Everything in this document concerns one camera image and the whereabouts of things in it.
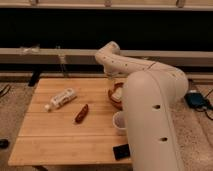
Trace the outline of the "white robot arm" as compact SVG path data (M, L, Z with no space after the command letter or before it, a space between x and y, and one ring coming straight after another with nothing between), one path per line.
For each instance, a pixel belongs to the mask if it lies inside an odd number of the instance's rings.
M122 108L133 171L184 171L170 106L185 96L186 74L157 61L124 57L114 41L95 59L107 75L127 76Z

